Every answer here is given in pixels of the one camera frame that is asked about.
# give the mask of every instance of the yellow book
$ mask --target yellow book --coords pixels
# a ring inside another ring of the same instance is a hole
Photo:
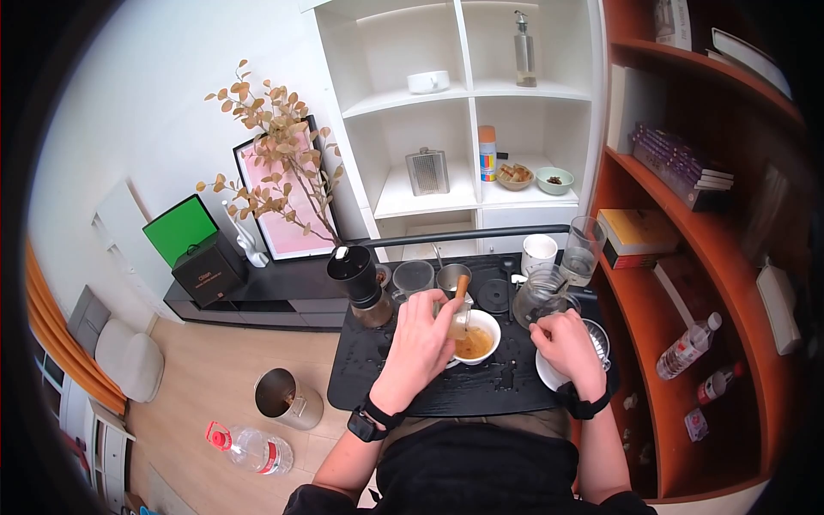
[[[662,254],[678,246],[678,233],[655,209],[599,209],[598,221],[618,255]]]

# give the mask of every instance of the small packet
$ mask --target small packet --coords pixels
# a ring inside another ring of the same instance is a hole
[[[698,442],[709,434],[707,419],[704,418],[700,408],[695,408],[687,414],[684,417],[684,424],[686,425],[686,431],[690,434],[690,440],[693,442]]]

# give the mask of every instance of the person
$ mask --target person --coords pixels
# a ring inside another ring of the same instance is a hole
[[[437,319],[434,302],[445,302]],[[369,391],[383,414],[402,413],[443,372],[455,352],[447,330],[460,302],[433,289],[400,306],[386,364]],[[594,403],[604,395],[606,373],[575,310],[541,318],[530,333],[541,355],[572,380],[581,400]],[[371,513],[655,513],[632,491],[610,405],[582,422],[580,466],[578,450],[560,423],[568,420],[565,410],[407,419],[385,442],[364,442],[347,430],[311,485],[292,493],[284,514],[364,511],[356,506],[379,457],[382,497]],[[583,500],[572,493],[577,470]]]

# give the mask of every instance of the wooden handle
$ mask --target wooden handle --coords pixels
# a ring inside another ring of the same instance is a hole
[[[466,288],[469,286],[469,276],[462,275],[458,278],[458,289],[455,290],[455,298],[463,298],[466,296]]]

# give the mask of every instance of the orange liquid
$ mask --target orange liquid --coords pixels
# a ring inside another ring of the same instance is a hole
[[[480,327],[470,327],[466,338],[455,340],[455,355],[461,359],[477,359],[492,349],[492,336]]]

